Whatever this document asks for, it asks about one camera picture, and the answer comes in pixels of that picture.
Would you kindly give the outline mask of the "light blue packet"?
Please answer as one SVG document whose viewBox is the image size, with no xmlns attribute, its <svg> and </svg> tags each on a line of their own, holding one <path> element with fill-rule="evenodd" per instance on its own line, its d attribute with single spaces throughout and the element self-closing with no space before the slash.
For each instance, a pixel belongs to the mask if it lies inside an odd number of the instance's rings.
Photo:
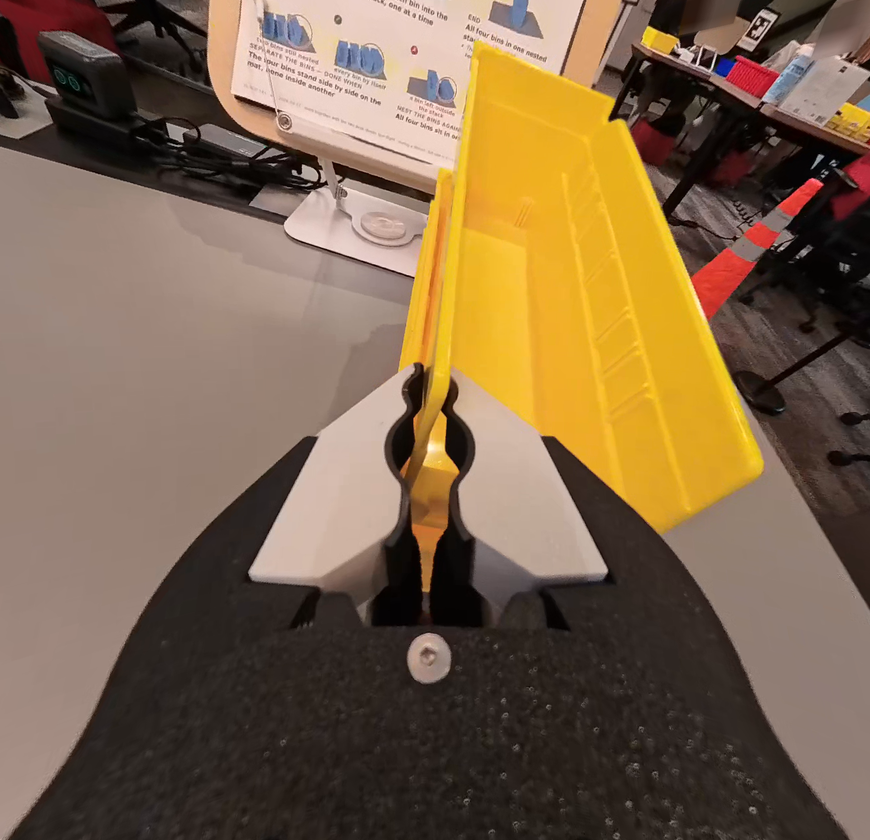
<svg viewBox="0 0 870 840">
<path fill-rule="evenodd" d="M 814 43 L 790 41 L 763 63 L 767 69 L 777 73 L 777 78 L 762 98 L 764 104 L 779 106 L 789 95 L 812 64 L 814 47 Z"/>
</svg>

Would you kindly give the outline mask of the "long background table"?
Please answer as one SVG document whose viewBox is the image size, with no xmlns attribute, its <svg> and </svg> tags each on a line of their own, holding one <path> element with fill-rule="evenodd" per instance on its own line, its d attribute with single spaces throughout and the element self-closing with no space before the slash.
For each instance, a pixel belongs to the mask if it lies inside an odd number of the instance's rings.
<svg viewBox="0 0 870 840">
<path fill-rule="evenodd" d="M 712 170 L 712 167 L 733 149 L 741 130 L 748 126 L 774 125 L 786 138 L 799 143 L 817 142 L 856 155 L 868 153 L 868 144 L 847 137 L 823 126 L 809 123 L 776 106 L 764 104 L 758 97 L 741 90 L 727 79 L 690 66 L 677 58 L 655 51 L 643 43 L 632 44 L 632 60 L 625 80 L 619 89 L 611 117 L 619 114 L 629 90 L 629 84 L 644 62 L 665 65 L 671 71 L 689 76 L 711 92 L 712 101 L 720 107 L 720 118 L 700 148 L 686 164 L 683 175 L 670 194 L 663 200 L 661 210 L 671 219 L 690 190 Z"/>
</svg>

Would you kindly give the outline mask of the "red chair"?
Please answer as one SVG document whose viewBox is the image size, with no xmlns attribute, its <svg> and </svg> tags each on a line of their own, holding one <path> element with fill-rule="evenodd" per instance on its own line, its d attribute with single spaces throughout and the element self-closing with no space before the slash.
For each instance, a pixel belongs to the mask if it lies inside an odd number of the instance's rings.
<svg viewBox="0 0 870 840">
<path fill-rule="evenodd" d="M 28 78 L 40 84 L 51 84 L 38 47 L 40 32 L 68 30 L 120 53 L 109 19 L 91 0 L 1 0 L 1 13 L 15 29 Z"/>
</svg>

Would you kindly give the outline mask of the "orange traffic cone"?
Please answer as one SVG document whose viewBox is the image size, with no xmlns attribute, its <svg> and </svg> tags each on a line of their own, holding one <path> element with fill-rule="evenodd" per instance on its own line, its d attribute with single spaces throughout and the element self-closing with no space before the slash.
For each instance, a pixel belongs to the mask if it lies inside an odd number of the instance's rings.
<svg viewBox="0 0 870 840">
<path fill-rule="evenodd" d="M 786 196 L 772 211 L 754 223 L 730 247 L 691 277 L 701 312 L 712 319 L 723 304 L 755 268 L 762 255 L 770 249 L 793 219 L 816 197 L 823 187 L 822 181 L 809 179 Z"/>
</svg>

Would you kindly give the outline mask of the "yellow plastic bin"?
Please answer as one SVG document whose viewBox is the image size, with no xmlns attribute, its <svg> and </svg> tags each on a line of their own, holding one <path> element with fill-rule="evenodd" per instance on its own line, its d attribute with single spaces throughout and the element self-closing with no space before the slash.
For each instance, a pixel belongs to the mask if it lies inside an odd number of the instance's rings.
<svg viewBox="0 0 870 840">
<path fill-rule="evenodd" d="M 434 356 L 408 464 L 423 589 L 458 469 L 459 371 L 663 536 L 764 465 L 626 126 L 608 98 L 473 55 Z"/>
<path fill-rule="evenodd" d="M 453 173 L 441 169 L 422 236 L 399 358 L 399 369 L 414 369 L 415 375 L 409 390 L 413 403 L 418 407 L 422 406 L 425 399 L 426 373 L 433 361 L 437 339 L 452 200 Z"/>
</svg>

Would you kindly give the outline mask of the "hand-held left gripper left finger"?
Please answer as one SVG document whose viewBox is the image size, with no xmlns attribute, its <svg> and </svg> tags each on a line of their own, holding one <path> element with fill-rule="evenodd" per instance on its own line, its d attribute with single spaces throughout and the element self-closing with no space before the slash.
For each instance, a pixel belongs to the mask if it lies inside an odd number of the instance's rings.
<svg viewBox="0 0 870 840">
<path fill-rule="evenodd" d="M 373 625 L 420 621 L 422 563 L 402 468 L 424 385 L 413 363 L 292 449 L 299 472 L 251 563 L 252 582 L 345 595 Z"/>
</svg>

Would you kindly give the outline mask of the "printed instruction sheet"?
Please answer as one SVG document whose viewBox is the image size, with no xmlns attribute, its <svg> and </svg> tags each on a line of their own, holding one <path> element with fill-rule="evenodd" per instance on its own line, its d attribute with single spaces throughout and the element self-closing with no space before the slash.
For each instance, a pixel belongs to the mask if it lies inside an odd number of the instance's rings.
<svg viewBox="0 0 870 840">
<path fill-rule="evenodd" d="M 560 73 L 585 0 L 241 0 L 232 91 L 447 166 L 473 45 Z"/>
</svg>

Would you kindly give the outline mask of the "wooden instruction board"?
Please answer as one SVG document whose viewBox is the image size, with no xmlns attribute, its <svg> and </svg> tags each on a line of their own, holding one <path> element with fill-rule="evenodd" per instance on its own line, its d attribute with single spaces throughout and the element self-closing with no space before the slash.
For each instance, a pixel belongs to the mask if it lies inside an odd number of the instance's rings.
<svg viewBox="0 0 870 840">
<path fill-rule="evenodd" d="M 603 59 L 606 44 L 614 29 L 622 0 L 585 0 L 580 20 L 559 74 L 566 81 L 591 87 Z M 251 103 L 236 97 L 232 91 L 237 33 L 241 16 L 241 0 L 210 0 L 208 29 L 208 64 L 217 97 L 232 120 L 257 138 L 301 151 L 351 168 L 354 171 L 413 188 L 433 195 L 441 169 L 453 170 L 459 154 L 459 140 L 454 156 L 447 166 L 436 166 L 412 159 L 404 154 L 349 137 L 332 129 L 312 125 L 301 118 L 291 118 L 272 106 Z M 549 71 L 523 61 L 506 51 L 477 41 L 473 55 L 490 49 L 499 51 L 530 66 L 533 70 Z M 466 99 L 469 98 L 470 80 Z M 465 110 L 461 116 L 460 132 Z"/>
</svg>

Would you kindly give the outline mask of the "row of small yellow bins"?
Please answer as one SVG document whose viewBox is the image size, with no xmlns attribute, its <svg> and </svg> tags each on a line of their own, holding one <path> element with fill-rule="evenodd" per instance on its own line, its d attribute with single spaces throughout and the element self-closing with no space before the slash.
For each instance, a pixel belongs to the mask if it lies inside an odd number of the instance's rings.
<svg viewBox="0 0 870 840">
<path fill-rule="evenodd" d="M 866 144 L 869 141 L 869 110 L 845 102 L 826 122 L 825 128 Z"/>
</svg>

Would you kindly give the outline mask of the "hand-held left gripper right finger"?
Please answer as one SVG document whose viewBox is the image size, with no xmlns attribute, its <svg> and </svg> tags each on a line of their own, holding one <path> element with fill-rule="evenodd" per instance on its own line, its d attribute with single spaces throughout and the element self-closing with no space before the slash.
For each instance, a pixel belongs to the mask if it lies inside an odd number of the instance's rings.
<svg viewBox="0 0 870 840">
<path fill-rule="evenodd" d="M 442 412 L 458 469 L 430 578 L 438 627 L 550 628 L 546 591 L 608 568 L 543 436 L 456 371 Z"/>
</svg>

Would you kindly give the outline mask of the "black charging device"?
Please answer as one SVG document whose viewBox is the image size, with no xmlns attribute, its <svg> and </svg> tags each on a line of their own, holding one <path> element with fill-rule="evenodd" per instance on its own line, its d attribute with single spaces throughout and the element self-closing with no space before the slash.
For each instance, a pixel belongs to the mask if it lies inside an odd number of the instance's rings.
<svg viewBox="0 0 870 840">
<path fill-rule="evenodd" d="M 168 144 L 165 121 L 138 109 L 114 51 L 69 30 L 40 32 L 38 49 L 56 91 L 45 104 L 58 128 L 117 149 Z"/>
</svg>

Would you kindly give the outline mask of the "black and white tag sign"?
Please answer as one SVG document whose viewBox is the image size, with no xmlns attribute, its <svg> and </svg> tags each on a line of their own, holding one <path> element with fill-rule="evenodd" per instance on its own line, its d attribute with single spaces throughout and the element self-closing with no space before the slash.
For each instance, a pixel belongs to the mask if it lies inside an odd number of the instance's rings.
<svg viewBox="0 0 870 840">
<path fill-rule="evenodd" d="M 736 42 L 735 48 L 740 51 L 754 52 L 770 29 L 776 25 L 779 17 L 780 12 L 769 7 L 759 10 L 744 34 Z"/>
</svg>

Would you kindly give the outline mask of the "white box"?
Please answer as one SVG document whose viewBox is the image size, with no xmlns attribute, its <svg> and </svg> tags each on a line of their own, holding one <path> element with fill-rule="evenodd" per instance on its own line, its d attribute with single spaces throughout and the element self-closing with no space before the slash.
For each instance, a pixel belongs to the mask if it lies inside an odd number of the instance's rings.
<svg viewBox="0 0 870 840">
<path fill-rule="evenodd" d="M 866 68 L 845 58 L 815 60 L 778 108 L 789 117 L 823 127 L 868 79 Z"/>
</svg>

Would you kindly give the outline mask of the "red basket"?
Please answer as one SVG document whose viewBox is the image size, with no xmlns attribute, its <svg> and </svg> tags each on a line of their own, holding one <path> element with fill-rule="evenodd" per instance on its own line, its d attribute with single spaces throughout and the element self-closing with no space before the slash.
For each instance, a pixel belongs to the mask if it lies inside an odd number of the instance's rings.
<svg viewBox="0 0 870 840">
<path fill-rule="evenodd" d="M 725 81 L 752 97 L 762 99 L 779 75 L 780 73 L 761 63 L 738 55 L 725 75 Z"/>
</svg>

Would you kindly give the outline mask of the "black round stand base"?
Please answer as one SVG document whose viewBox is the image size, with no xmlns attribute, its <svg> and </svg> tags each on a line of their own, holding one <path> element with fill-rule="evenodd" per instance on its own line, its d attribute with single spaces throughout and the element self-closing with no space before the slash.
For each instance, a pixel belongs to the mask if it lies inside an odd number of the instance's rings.
<svg viewBox="0 0 870 840">
<path fill-rule="evenodd" d="M 841 323 L 838 333 L 824 344 L 815 347 L 808 354 L 793 361 L 771 377 L 763 377 L 749 370 L 738 370 L 732 374 L 732 380 L 745 404 L 751 409 L 770 417 L 778 417 L 788 409 L 788 403 L 778 389 L 788 378 L 809 367 L 821 357 L 831 353 L 846 342 L 857 343 L 858 338 L 866 337 L 869 331 L 868 321 Z"/>
</svg>

